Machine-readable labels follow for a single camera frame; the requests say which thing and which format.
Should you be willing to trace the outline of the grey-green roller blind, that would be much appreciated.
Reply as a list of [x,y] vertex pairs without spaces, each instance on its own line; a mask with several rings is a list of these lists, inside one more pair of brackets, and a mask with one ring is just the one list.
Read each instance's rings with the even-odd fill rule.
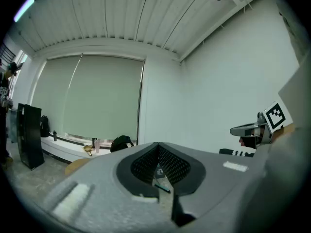
[[111,56],[48,60],[37,81],[32,106],[59,135],[113,140],[137,139],[143,63]]

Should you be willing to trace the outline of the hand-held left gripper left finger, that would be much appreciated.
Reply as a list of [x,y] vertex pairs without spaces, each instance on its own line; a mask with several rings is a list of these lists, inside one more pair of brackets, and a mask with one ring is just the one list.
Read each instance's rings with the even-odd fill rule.
[[171,233],[152,185],[158,143],[109,153],[77,168],[32,213],[48,233]]

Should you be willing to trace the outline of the oval wooden coffee table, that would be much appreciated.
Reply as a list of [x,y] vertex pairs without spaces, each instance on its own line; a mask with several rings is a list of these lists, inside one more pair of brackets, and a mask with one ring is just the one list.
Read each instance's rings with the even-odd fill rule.
[[78,159],[73,162],[71,162],[66,168],[65,168],[65,175],[69,176],[73,172],[75,172],[77,169],[81,168],[84,166],[86,163],[91,161],[89,158],[83,158],[83,159]]

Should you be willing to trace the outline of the person's grey shirt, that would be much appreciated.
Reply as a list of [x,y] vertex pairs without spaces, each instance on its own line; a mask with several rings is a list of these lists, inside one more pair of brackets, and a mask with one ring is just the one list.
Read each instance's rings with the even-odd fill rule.
[[311,233],[311,50],[279,92],[294,129],[269,147],[265,173],[237,233]]

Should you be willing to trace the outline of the black white striped cushion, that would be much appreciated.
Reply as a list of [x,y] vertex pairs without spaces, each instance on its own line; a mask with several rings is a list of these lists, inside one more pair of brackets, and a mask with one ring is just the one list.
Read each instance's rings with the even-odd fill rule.
[[254,156],[254,153],[251,153],[251,152],[237,151],[237,150],[230,150],[230,149],[219,149],[219,154],[241,156],[241,157],[250,157],[250,158],[252,158]]

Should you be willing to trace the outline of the white window bench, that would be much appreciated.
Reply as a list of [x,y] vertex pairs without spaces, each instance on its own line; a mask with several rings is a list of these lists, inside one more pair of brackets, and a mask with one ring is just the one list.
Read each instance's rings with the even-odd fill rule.
[[41,138],[41,146],[44,151],[48,152],[52,156],[56,156],[69,162],[84,158],[94,159],[95,157],[110,153],[110,150],[107,149],[100,149],[99,153],[97,153],[95,150],[92,150],[92,155],[90,156],[83,149],[83,146],[59,139],[54,141],[53,137],[51,136]]

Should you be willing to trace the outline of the ceiling tube light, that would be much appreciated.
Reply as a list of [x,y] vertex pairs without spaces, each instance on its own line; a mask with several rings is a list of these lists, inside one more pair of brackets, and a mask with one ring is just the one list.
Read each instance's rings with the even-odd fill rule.
[[26,0],[22,6],[18,9],[17,13],[15,14],[13,20],[14,22],[18,22],[20,18],[25,14],[25,12],[34,4],[35,0]]

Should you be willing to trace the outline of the person's right hand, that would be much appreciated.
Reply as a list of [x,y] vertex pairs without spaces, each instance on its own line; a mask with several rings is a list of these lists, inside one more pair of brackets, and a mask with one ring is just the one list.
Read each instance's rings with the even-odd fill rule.
[[256,137],[241,137],[239,143],[242,147],[257,148],[257,138]]

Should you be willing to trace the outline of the black backpack with tan patch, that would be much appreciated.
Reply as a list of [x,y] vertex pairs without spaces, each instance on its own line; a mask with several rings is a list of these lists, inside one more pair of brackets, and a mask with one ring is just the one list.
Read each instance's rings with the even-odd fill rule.
[[41,137],[48,137],[50,135],[49,120],[46,116],[40,119],[40,134]]

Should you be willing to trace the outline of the black glass door fridge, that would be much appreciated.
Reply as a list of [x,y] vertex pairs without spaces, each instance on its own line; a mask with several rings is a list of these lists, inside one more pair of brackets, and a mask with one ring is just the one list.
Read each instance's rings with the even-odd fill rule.
[[8,112],[8,134],[17,143],[21,162],[30,170],[44,163],[40,133],[41,109],[19,103]]

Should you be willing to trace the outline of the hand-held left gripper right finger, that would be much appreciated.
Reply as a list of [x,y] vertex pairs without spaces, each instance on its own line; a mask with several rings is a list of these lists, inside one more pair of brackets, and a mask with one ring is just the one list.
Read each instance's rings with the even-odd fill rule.
[[159,233],[237,233],[266,151],[238,157],[160,143],[159,160],[173,186],[172,217]]

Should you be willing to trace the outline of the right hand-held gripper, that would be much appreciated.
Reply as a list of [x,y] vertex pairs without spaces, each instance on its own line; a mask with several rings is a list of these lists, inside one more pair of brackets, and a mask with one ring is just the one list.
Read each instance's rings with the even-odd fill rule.
[[263,112],[258,112],[255,123],[233,127],[230,133],[233,136],[256,137],[257,145],[270,144],[271,137],[276,130],[284,126],[285,115],[279,103],[275,102]]

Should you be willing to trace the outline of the person's right forearm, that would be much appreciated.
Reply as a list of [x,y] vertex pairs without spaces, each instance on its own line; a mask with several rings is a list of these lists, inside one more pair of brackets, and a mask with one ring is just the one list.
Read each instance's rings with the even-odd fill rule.
[[292,133],[295,131],[295,125],[292,123],[292,124],[289,124],[285,127],[281,127],[279,130],[276,130],[272,137],[271,137],[271,143],[275,142],[278,138],[280,138],[281,136],[285,135],[285,134],[288,134],[288,133]]

